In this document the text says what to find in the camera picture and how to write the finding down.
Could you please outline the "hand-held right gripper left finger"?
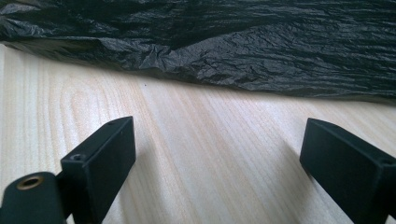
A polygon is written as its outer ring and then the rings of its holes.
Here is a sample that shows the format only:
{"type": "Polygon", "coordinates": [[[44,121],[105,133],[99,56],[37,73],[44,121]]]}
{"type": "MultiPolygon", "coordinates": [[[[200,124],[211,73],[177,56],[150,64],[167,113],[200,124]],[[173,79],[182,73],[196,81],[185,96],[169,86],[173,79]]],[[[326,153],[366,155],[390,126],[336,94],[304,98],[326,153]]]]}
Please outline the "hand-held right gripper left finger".
{"type": "Polygon", "coordinates": [[[61,159],[64,212],[76,224],[100,224],[136,160],[134,119],[103,125],[61,159]]]}

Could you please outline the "black plastic garbage bag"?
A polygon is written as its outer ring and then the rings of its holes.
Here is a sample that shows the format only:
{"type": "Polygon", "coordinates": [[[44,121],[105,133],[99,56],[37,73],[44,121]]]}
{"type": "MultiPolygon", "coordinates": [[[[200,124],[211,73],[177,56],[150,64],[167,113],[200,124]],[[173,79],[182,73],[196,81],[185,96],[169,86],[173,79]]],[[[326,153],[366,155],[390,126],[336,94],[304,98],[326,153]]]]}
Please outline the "black plastic garbage bag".
{"type": "Polygon", "coordinates": [[[0,44],[163,79],[396,104],[396,0],[0,0],[0,44]]]}

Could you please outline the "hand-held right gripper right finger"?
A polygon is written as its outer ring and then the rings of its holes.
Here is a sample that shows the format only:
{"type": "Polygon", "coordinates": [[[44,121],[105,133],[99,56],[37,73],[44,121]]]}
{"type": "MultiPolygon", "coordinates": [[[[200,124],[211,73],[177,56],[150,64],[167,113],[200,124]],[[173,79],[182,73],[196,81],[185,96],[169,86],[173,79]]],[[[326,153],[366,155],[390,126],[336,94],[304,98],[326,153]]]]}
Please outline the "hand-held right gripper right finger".
{"type": "Polygon", "coordinates": [[[357,135],[308,119],[300,163],[355,224],[396,219],[396,158],[357,135]]]}

